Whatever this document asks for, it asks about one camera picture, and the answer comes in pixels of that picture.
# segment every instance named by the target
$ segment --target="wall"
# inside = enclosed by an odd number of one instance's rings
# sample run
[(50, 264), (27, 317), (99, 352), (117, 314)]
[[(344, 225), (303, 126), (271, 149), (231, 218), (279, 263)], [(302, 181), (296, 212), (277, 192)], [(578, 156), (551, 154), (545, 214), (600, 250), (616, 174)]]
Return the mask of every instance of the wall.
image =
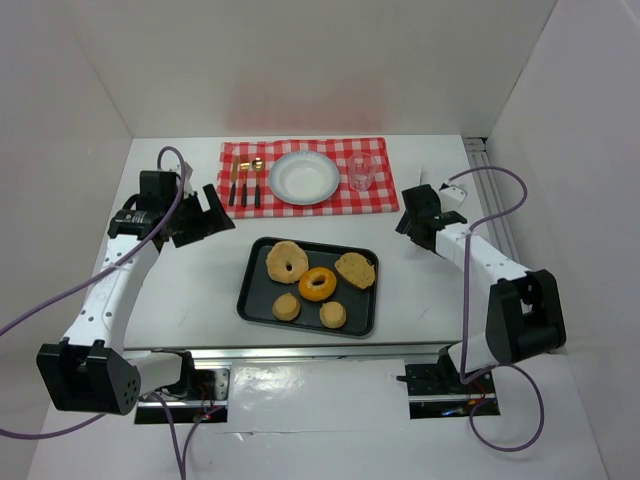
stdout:
[(556, 0), (65, 0), (135, 137), (486, 136)]
[[(531, 201), (511, 225), (523, 260), (558, 277), (568, 351), (613, 480), (640, 443), (640, 1), (560, 0), (489, 139)], [(503, 183), (505, 201), (517, 188)]]
[[(48, 0), (0, 3), (0, 324), (91, 274), (131, 136), (64, 16)], [(35, 369), (81, 296), (0, 339), (0, 425), (38, 432)], [(34, 442), (0, 438), (2, 478), (25, 478)]]

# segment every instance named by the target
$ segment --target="baking tray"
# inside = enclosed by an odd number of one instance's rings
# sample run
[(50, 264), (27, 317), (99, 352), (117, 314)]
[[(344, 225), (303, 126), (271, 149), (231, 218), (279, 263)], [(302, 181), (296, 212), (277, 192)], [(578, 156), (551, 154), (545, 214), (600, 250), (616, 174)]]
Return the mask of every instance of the baking tray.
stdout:
[[(309, 257), (309, 268), (326, 267), (332, 270), (338, 279), (335, 292), (325, 302), (340, 302), (347, 310), (347, 322), (337, 329), (327, 328), (320, 322), (320, 307), (324, 302), (310, 302), (300, 296), (298, 283), (285, 285), (274, 282), (267, 273), (267, 254), (283, 238), (262, 237), (251, 247), (249, 263), (242, 281), (238, 298), (238, 314), (250, 322), (263, 325), (306, 330), (316, 333), (329, 333), (347, 337), (364, 337), (373, 329), (376, 310), (376, 289), (380, 275), (378, 257), (371, 250), (342, 247), (293, 240)], [(376, 281), (366, 290), (360, 290), (345, 282), (336, 272), (335, 262), (347, 252), (357, 252), (369, 260), (376, 269)], [(292, 322), (277, 320), (271, 309), (276, 298), (292, 293), (300, 301), (300, 314)]]

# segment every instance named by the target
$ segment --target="checkered cloth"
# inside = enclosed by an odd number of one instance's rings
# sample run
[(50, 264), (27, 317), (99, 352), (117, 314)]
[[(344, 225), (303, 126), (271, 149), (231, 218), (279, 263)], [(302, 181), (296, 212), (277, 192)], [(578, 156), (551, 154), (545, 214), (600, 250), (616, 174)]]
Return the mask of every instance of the checkered cloth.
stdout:
[[(312, 150), (329, 157), (338, 166), (340, 185), (336, 192), (324, 202), (316, 205), (290, 205), (276, 198), (269, 188), (267, 177), (273, 164), (285, 153), (298, 150)], [(347, 181), (346, 162), (354, 153), (366, 152), (378, 161), (378, 170), (371, 187), (365, 192), (356, 192)], [(248, 155), (265, 161), (261, 172), (261, 208), (254, 206), (256, 173), (249, 171), (247, 179), (247, 206), (240, 205), (244, 174), (238, 173), (236, 198), (229, 206), (231, 194), (231, 170), (233, 157)], [(252, 217), (302, 217), (310, 215), (343, 215), (350, 213), (380, 213), (398, 210), (398, 197), (393, 186), (391, 166), (387, 156), (384, 138), (348, 138), (331, 140), (279, 140), (276, 142), (225, 142), (220, 152), (220, 172), (218, 173), (218, 196), (227, 214), (232, 218)]]

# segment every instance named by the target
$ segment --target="gold knife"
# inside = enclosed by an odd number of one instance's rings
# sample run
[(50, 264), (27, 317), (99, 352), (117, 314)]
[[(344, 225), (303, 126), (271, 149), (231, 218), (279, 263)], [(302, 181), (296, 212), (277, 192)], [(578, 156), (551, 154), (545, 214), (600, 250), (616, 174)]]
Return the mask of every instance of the gold knife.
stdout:
[(236, 201), (236, 180), (238, 179), (238, 157), (233, 157), (233, 166), (231, 167), (231, 195), (229, 196), (229, 206), (232, 207)]

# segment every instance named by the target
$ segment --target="utensil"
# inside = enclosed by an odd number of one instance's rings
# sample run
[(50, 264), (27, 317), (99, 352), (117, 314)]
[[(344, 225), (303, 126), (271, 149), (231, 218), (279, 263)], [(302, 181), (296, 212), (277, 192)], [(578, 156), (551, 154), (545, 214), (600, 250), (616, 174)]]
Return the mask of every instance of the utensil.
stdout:
[(240, 164), (240, 171), (244, 172), (244, 182), (242, 183), (242, 199), (240, 204), (243, 207), (247, 206), (247, 176), (249, 175), (249, 168), (251, 168), (251, 163), (242, 162)]
[(236, 180), (238, 179), (238, 157), (233, 157), (233, 166), (231, 167), (231, 195), (229, 196), (229, 206), (233, 207), (236, 202)]
[(347, 160), (349, 186), (358, 192), (368, 190), (378, 169), (378, 162), (368, 153), (359, 152)]
[(264, 162), (260, 157), (257, 157), (251, 162), (251, 168), (256, 172), (256, 193), (254, 194), (255, 206), (260, 208), (260, 172), (264, 170)]
[(340, 172), (325, 155), (309, 150), (287, 153), (269, 171), (269, 187), (280, 200), (313, 205), (338, 189)]

